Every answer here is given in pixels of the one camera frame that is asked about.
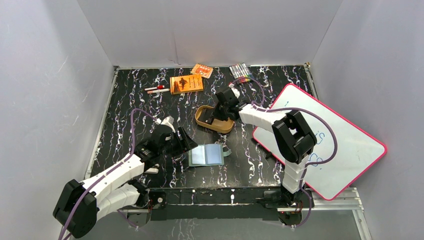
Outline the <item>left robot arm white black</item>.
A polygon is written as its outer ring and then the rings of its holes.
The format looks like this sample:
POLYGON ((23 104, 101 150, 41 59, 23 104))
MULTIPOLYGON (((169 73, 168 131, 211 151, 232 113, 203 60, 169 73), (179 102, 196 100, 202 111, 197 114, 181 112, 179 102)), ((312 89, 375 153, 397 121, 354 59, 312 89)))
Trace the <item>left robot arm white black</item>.
POLYGON ((198 146, 183 127, 174 128, 173 118, 158 120, 150 137, 103 172, 81 182, 67 182, 53 210, 53 217, 74 238, 85 236, 98 220, 126 206, 144 208, 150 202, 148 188, 135 178, 156 174, 164 157, 178 157, 198 146))

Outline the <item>tan oval tray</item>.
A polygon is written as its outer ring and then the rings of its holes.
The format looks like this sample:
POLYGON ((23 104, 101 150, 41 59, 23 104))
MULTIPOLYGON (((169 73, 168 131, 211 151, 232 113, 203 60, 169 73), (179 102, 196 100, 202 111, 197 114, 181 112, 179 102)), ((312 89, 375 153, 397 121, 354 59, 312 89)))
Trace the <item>tan oval tray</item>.
POLYGON ((221 133, 221 134, 227 134, 227 133, 229 133, 233 129, 234 121, 231 120, 231 119, 228 119, 228 120, 219 120, 217 118, 214 118, 214 120, 213 120, 213 122, 211 124, 206 124, 204 122, 200 122, 198 120, 198 118, 199 118, 199 116, 200 116, 200 114, 202 112, 202 109, 204 109, 204 108, 209 108, 209 109, 214 109, 215 110, 214 107, 209 106, 209 105, 202 105, 202 106, 200 106, 196 110, 196 113, 194 115, 194 119, 195 119, 196 123, 199 126, 204 127, 206 129, 209 129, 209 130, 212 130, 212 131, 215 131, 217 133, 221 133))

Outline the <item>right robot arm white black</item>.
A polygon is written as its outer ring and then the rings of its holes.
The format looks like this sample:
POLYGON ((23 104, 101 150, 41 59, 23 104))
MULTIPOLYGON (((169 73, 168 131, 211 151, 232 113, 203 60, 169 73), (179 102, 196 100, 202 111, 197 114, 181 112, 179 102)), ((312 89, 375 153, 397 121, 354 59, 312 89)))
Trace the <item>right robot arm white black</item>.
POLYGON ((301 206, 302 198, 308 196, 304 187, 308 157, 317 143, 301 112, 298 109, 277 112, 242 102, 239 91, 234 87, 225 87, 215 96, 214 119, 240 121, 267 131, 272 134, 284 159, 280 189, 265 191, 258 202, 265 208, 301 206))

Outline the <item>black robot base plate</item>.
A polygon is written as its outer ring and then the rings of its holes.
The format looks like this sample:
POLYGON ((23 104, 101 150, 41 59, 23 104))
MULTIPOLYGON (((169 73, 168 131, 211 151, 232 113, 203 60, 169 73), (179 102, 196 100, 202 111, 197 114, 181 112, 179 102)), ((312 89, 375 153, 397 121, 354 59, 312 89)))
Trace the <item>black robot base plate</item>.
POLYGON ((137 223, 182 219, 259 219, 297 225, 315 206, 310 190, 296 196, 280 186, 225 188, 152 188, 140 206, 125 206, 121 212, 137 223))

